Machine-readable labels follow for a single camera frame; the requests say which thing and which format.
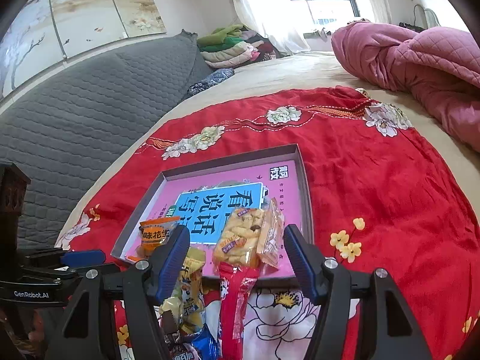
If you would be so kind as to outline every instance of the blue patterned pillow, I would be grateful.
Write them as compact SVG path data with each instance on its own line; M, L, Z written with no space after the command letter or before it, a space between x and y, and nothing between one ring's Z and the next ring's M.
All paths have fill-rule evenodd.
M229 79L235 74L235 71L232 68L223 68L214 71L212 74L205 77L202 81L190 86L188 88L189 95L193 96L197 93L203 92L204 90L211 88L226 79Z

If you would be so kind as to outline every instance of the beige bed sheet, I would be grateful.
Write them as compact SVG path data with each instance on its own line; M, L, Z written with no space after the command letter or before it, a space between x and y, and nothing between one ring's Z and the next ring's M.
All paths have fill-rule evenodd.
M401 107L417 131L442 155L460 188L469 199L477 218L480 218L480 154L447 135L411 95L381 90L355 78L340 66L332 52L306 52L236 69L235 75L224 83L177 105L100 176L71 212L61 234L77 224L86 204L95 193L122 168L146 138L165 122L228 100L268 95L284 89L312 89L336 85L363 87L369 91L373 99Z

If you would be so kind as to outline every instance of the pink blanket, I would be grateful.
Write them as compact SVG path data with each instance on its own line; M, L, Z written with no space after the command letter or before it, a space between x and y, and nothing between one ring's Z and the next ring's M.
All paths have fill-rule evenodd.
M356 22L332 35L332 47L346 71L411 92L446 132L480 152L480 49L468 32Z

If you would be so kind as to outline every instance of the stack of blankets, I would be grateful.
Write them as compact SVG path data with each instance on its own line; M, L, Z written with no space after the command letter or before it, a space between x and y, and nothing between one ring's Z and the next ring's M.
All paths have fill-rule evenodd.
M215 69L239 68L282 57L267 38L243 24L217 28L210 35L198 38L197 44L205 62Z

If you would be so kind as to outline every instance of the blue gripper pad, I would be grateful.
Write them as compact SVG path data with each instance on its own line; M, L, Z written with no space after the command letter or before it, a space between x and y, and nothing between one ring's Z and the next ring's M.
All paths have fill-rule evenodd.
M180 269L190 247L190 232L186 226L178 225L169 241L157 247L149 258L152 263L151 279L147 295L157 306L172 295Z
M105 253L101 250L68 251L60 258L60 261L70 268L100 266L105 262Z
M321 304L326 295L326 280L322 274L325 257L315 245L305 241L296 225L285 228L283 243L303 294L313 304Z

